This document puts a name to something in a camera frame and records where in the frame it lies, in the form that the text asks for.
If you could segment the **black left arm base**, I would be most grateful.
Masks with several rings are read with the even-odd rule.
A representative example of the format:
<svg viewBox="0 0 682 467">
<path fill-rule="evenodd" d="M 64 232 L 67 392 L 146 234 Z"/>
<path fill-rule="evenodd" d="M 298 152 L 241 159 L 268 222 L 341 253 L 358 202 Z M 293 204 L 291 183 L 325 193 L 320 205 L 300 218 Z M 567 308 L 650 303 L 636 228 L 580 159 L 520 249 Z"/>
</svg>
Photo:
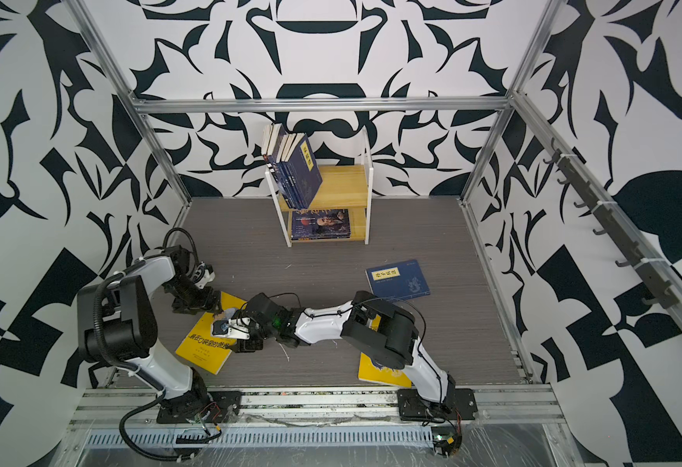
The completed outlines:
<svg viewBox="0 0 682 467">
<path fill-rule="evenodd" d="M 239 390 L 210 391 L 204 401 L 188 401 L 176 405 L 166 400 L 160 405 L 158 424 L 206 422 L 219 424 L 239 416 L 243 392 Z"/>
</svg>

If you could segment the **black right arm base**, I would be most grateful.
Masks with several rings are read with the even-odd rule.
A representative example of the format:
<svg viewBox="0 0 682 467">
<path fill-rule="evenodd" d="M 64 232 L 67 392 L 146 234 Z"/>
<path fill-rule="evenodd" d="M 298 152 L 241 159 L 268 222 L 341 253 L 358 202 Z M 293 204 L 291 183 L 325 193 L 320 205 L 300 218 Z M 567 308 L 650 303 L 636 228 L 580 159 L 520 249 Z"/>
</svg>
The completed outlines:
<svg viewBox="0 0 682 467">
<path fill-rule="evenodd" d="M 398 415 L 404 421 L 456 421 L 475 420 L 478 406 L 474 391 L 470 388 L 448 388 L 442 403 L 428 401 L 416 389 L 398 389 L 396 392 Z"/>
</svg>

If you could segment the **thick blue book yellow label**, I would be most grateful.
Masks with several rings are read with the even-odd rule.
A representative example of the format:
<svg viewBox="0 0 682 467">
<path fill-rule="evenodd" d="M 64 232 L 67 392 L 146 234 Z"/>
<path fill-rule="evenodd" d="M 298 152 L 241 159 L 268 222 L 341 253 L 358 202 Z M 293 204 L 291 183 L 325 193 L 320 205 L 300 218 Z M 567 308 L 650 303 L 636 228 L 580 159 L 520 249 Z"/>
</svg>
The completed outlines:
<svg viewBox="0 0 682 467">
<path fill-rule="evenodd" d="M 280 186 L 280 191 L 290 209 L 299 209 L 299 196 L 289 176 L 288 165 L 282 160 L 286 146 L 288 132 L 283 126 L 275 126 L 272 134 L 272 146 L 269 153 L 274 175 Z"/>
</svg>

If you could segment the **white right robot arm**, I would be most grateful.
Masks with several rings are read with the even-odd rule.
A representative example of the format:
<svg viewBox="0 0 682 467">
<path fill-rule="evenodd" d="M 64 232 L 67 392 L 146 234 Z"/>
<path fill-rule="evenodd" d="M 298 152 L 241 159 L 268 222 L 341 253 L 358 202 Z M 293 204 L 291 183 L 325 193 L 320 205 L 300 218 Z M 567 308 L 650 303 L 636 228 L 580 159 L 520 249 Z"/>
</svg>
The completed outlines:
<svg viewBox="0 0 682 467">
<path fill-rule="evenodd" d="M 456 383 L 424 348 L 426 330 L 395 303 L 358 291 L 336 307 L 283 307 L 261 293 L 212 325 L 216 337 L 234 340 L 235 352 L 255 352 L 274 340 L 289 348 L 343 340 L 372 361 L 401 371 L 428 406 L 453 410 Z"/>
</svg>

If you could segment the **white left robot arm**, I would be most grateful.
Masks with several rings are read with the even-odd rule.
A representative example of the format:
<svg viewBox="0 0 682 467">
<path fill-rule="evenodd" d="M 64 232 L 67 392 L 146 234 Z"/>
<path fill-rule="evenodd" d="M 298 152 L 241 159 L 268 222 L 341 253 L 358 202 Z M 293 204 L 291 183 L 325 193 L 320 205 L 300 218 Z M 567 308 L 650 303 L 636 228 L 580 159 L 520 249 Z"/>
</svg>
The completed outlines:
<svg viewBox="0 0 682 467">
<path fill-rule="evenodd" d="M 137 377 L 170 410 L 208 405 L 198 372 L 161 344 L 150 298 L 162 289 L 174 297 L 175 313 L 220 313 L 220 293 L 210 286 L 215 277 L 194 248 L 176 245 L 84 287 L 76 299 L 80 356 Z"/>
</svg>

